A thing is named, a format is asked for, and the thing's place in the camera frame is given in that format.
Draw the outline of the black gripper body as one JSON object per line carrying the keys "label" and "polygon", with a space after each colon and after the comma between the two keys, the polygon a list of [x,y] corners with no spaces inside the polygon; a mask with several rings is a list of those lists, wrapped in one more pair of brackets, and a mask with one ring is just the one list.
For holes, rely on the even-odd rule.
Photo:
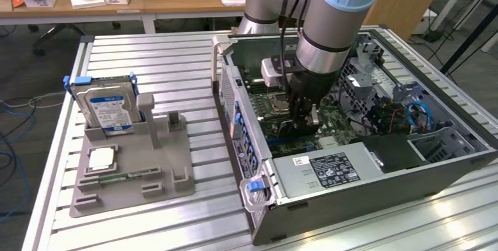
{"label": "black gripper body", "polygon": [[296,72],[289,82],[291,102],[308,99],[312,103],[321,102],[340,78],[340,71],[317,74],[311,71]]}

